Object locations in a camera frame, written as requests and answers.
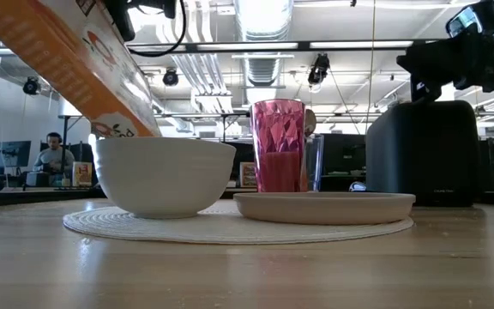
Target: round woven placemat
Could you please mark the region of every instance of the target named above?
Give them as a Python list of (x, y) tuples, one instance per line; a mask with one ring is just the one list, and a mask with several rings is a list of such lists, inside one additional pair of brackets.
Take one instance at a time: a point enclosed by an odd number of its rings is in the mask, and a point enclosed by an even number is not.
[(196, 217), (150, 220), (117, 207), (66, 215), (64, 226), (80, 233), (129, 240), (160, 240), (198, 244), (263, 245), (359, 239), (410, 228), (411, 218), (364, 226), (315, 226), (243, 218), (234, 203), (216, 203)]

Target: table surface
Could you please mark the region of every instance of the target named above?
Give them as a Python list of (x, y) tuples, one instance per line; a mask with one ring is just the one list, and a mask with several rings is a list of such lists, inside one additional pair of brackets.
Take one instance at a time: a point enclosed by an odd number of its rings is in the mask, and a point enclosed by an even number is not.
[(0, 308), (494, 308), (494, 206), (303, 245), (184, 245), (74, 233), (106, 200), (0, 207)]

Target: ceramic bowl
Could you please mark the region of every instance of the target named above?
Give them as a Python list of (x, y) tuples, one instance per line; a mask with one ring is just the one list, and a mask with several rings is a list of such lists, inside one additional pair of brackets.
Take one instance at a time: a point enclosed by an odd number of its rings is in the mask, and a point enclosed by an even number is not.
[(226, 189), (236, 152), (223, 143), (164, 137), (111, 138), (96, 146), (104, 193), (151, 219), (191, 217), (211, 206)]

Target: man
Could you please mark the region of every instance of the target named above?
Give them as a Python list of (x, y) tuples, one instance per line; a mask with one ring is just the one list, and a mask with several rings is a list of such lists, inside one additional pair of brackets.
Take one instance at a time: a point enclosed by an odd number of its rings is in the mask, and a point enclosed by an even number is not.
[[(60, 147), (62, 137), (56, 132), (47, 134), (47, 144), (49, 148), (41, 151), (38, 159), (33, 164), (34, 171), (43, 171), (49, 173), (59, 173), (62, 166), (62, 151)], [(66, 149), (65, 152), (64, 171), (68, 172), (72, 169), (75, 158), (74, 155)]]

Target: clear glass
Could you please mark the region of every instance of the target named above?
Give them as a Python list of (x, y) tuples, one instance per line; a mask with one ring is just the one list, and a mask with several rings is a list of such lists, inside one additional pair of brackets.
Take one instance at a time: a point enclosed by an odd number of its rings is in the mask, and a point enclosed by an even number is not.
[(306, 139), (304, 158), (308, 191), (318, 192), (322, 182), (323, 135), (315, 134)]
[(306, 182), (301, 182), (304, 104), (296, 100), (257, 102), (253, 105), (251, 127), (258, 191), (306, 191)]

